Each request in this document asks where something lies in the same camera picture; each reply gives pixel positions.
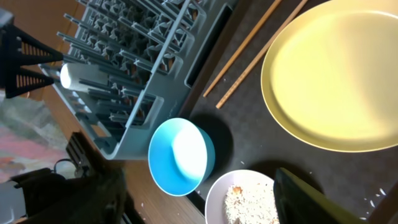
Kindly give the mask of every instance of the wooden chopstick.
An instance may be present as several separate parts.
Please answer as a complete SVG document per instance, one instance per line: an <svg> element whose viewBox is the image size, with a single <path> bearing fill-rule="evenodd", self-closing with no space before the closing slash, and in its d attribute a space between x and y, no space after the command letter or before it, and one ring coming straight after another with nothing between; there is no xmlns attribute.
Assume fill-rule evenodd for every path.
<svg viewBox="0 0 398 224"><path fill-rule="evenodd" d="M256 55L253 61L249 64L249 66L243 71L243 73L239 76L239 78L234 82L234 84L229 88L229 90L225 93L225 95L220 99L217 103L216 107L220 109L224 103L228 100L228 98L234 93L237 87L242 83L244 78L249 75L249 72L254 68L254 66L263 58L264 54L267 52L268 48L271 46L275 38L278 34L289 24L294 17L300 12L301 8L307 3L308 0L302 0L300 4L293 10L290 16L285 20L285 22L281 25L281 27L275 32L275 34L268 40L265 46L260 50L260 52Z"/></svg>
<svg viewBox="0 0 398 224"><path fill-rule="evenodd" d="M275 8L279 5L279 3L282 0L275 0L274 3L269 7L269 9L266 11L266 13L261 17L260 21L256 24L256 26L253 28L253 30L250 31L250 34L245 38L245 40L242 42L242 44L238 47L238 49L235 51L235 53L232 55L232 57L228 60L226 65L223 67L223 69L219 72L217 77L213 80L213 82L210 84L210 86L207 88L206 92L203 94L203 97L206 97L209 92L214 88L214 86L217 84L217 82L221 79L221 77L228 71L230 66L234 63L236 58L242 53L244 48L248 45L250 40L254 37L254 35L257 33L257 31L264 25L268 17L274 12Z"/></svg>

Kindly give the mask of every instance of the blue cup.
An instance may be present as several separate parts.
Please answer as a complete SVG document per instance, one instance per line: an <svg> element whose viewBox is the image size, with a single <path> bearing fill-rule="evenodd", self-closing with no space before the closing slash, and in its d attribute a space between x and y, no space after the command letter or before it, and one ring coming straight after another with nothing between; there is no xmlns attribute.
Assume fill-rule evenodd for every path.
<svg viewBox="0 0 398 224"><path fill-rule="evenodd" d="M212 172L213 142L204 130L182 118L162 123L149 144L149 169L157 186L172 196L194 191Z"/></svg>

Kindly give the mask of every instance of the dark tabletop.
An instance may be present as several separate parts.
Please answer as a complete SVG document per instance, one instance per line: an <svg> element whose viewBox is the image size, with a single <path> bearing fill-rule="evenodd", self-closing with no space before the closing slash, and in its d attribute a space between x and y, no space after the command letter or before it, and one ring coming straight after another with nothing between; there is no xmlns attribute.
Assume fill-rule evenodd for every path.
<svg viewBox="0 0 398 224"><path fill-rule="evenodd" d="M309 0L300 13L322 2ZM283 0L208 97L199 97L193 108L190 119L210 135L216 149L215 170L197 190L206 199L215 180L229 171L253 169L272 177L277 167L286 167L341 207L368 217L373 210L370 200L377 206L383 198L379 189L388 192L397 180L396 147L349 154L319 149L294 138L276 123L262 99L262 61L222 109L215 107L298 3ZM251 2L206 87L271 4L271 0Z"/></svg>

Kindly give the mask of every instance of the plate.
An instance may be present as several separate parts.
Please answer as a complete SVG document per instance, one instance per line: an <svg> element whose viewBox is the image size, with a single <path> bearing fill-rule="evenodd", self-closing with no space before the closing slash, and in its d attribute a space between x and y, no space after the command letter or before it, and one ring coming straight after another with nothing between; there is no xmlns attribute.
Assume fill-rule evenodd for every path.
<svg viewBox="0 0 398 224"><path fill-rule="evenodd" d="M271 45L261 88L275 120L322 149L398 145L398 1L333 0Z"/></svg>

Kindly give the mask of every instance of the gray dish rack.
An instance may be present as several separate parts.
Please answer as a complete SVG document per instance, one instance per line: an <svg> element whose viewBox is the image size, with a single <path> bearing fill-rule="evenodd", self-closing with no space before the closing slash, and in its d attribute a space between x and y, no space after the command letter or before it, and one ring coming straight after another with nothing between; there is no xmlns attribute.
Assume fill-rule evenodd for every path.
<svg viewBox="0 0 398 224"><path fill-rule="evenodd" d="M83 19L65 14L78 31L57 34L70 43L64 63L98 65L109 82L81 79L88 93L53 86L105 158L147 158L152 134L178 113L209 37L236 1L79 0ZM60 67L39 66L59 76Z"/></svg>

